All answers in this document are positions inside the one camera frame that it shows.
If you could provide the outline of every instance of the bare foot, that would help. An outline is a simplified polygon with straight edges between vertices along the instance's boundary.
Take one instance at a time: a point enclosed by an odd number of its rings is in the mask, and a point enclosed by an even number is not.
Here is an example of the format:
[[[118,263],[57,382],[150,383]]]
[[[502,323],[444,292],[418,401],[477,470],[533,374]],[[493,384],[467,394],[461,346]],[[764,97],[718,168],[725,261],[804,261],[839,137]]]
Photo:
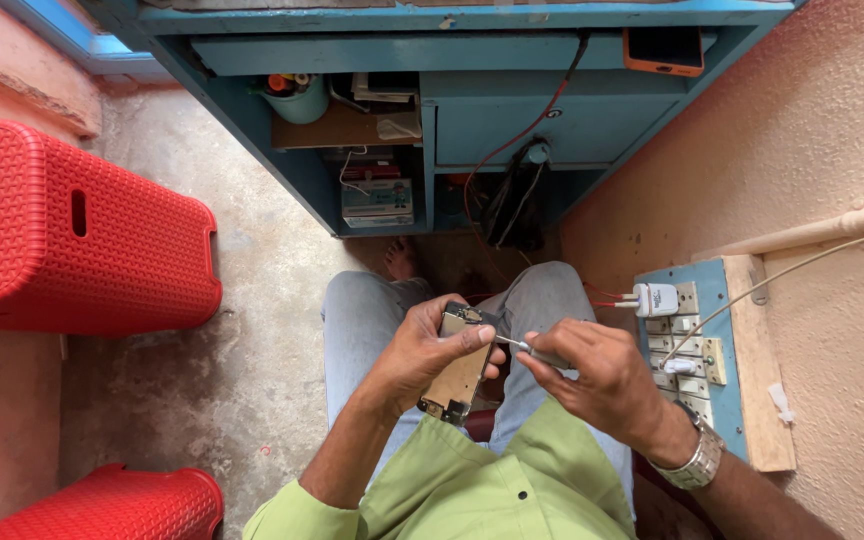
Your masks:
[[[391,242],[389,251],[385,253],[385,267],[397,281],[409,280],[419,276],[416,263],[416,250],[412,241],[406,236],[400,236]]]

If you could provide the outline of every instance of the fingernail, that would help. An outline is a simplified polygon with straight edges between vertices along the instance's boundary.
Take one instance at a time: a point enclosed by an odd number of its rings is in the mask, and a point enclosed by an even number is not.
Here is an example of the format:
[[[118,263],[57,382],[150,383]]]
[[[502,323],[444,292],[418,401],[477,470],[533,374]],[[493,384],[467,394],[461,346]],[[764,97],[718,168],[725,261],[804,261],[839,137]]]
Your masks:
[[[479,339],[482,343],[489,343],[496,338],[496,329],[490,325],[484,325],[479,328]]]

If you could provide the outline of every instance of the silver metal watch strap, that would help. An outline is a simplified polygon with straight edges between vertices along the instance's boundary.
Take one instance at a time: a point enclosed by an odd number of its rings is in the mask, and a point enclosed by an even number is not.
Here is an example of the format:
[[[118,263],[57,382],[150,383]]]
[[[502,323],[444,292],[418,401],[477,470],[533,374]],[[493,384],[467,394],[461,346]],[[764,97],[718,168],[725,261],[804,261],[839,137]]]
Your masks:
[[[695,448],[695,453],[692,454],[688,463],[678,467],[678,469],[664,469],[651,461],[649,462],[669,483],[681,489],[697,489],[712,482],[716,471],[719,470],[722,451],[726,447],[722,437],[701,418],[698,418],[698,415],[692,413],[690,418],[695,429],[699,432],[699,447]]]

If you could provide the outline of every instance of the concrete floor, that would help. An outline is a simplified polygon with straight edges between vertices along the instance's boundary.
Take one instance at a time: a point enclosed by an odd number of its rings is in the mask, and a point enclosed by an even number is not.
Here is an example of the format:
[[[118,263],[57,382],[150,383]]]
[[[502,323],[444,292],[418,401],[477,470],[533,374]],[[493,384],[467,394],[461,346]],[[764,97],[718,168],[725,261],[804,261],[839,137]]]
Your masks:
[[[59,481],[114,461],[147,471],[198,467],[222,486],[218,537],[239,538],[326,436],[326,285],[342,270],[384,273],[389,239],[331,238],[184,89],[109,97],[103,116],[102,136],[86,150],[210,207],[224,296],[198,328],[69,338]],[[558,234],[547,241],[534,263],[558,258]],[[439,292],[502,284],[470,235],[422,236],[416,246]],[[526,267],[512,250],[496,258],[510,277]],[[470,273],[482,276],[478,284],[469,285]]]

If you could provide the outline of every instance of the blue wooden cabinet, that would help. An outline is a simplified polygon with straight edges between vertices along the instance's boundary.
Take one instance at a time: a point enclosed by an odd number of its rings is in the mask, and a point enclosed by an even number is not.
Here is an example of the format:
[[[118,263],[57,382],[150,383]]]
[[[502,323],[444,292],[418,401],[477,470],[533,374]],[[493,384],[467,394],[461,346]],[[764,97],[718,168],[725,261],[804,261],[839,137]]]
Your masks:
[[[80,4],[123,43],[150,51],[330,234],[354,237],[471,227],[465,215],[441,208],[437,175],[470,172],[532,123],[575,55],[574,29],[593,29],[587,51],[556,113],[533,130],[551,146],[550,166],[534,194],[546,224],[588,196],[805,0],[521,1],[222,11],[160,9],[140,0]],[[702,76],[625,69],[625,26],[701,26]],[[356,71],[419,73],[422,139],[400,150],[417,164],[410,174],[414,225],[349,228],[339,183],[317,153],[314,133],[312,143],[283,148],[285,133],[273,133],[269,104],[247,92],[269,73]],[[502,170],[519,146],[480,170]]]

